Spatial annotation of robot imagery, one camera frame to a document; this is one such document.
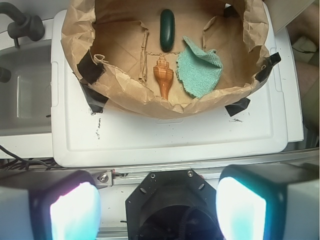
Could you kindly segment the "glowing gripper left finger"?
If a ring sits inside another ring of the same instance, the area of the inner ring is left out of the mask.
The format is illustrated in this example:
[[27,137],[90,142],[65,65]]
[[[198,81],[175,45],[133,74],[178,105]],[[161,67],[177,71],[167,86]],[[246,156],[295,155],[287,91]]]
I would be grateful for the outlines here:
[[85,170],[0,173],[2,240],[94,240],[101,197]]

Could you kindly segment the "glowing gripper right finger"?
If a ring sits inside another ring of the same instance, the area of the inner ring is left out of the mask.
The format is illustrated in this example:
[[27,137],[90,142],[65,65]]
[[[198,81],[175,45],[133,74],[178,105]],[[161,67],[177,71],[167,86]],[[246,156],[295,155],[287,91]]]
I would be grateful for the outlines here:
[[219,177],[216,213],[226,240],[318,240],[320,167],[228,165]]

